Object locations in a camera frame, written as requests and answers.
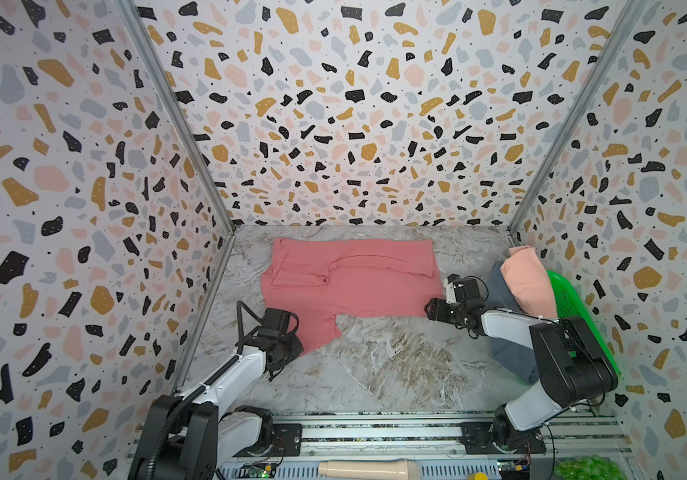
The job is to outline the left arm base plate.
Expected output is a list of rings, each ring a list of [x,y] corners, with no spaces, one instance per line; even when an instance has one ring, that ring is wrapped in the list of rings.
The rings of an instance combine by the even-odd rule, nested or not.
[[[218,452],[220,460],[226,460],[225,454],[232,453],[232,458],[297,457],[300,455],[303,426],[300,423],[279,423],[261,426],[253,442],[246,443],[233,433],[227,433],[224,439],[218,440],[218,447],[226,451]]]

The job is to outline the red pink t-shirt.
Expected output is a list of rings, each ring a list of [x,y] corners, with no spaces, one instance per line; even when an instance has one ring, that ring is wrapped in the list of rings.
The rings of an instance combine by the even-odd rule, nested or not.
[[[423,317],[431,299],[445,297],[429,240],[279,238],[260,287],[267,307],[299,317],[305,353],[341,336],[339,315]]]

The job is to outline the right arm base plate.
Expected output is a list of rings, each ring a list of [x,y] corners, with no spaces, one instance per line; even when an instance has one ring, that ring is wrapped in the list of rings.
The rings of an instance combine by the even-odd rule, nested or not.
[[[515,430],[497,422],[461,423],[461,444],[469,455],[545,454],[547,446],[538,429]]]

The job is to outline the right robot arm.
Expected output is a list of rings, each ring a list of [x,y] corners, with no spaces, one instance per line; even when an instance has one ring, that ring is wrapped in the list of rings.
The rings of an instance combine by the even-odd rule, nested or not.
[[[535,354],[539,379],[521,397],[495,410],[487,432],[471,434],[471,444],[517,453],[537,444],[539,429],[561,413],[617,388],[617,370],[589,322],[581,316],[552,320],[487,306],[485,282],[451,275],[445,298],[425,305],[431,321],[465,330],[471,338],[503,339]]]

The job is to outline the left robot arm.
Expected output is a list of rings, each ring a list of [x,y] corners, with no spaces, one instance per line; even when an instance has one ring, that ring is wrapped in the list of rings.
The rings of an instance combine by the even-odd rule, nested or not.
[[[153,402],[129,479],[220,479],[221,465],[239,453],[260,462],[284,453],[268,409],[232,404],[253,382],[275,380],[303,354],[299,317],[274,308],[258,316],[239,301],[236,319],[231,356],[195,386]]]

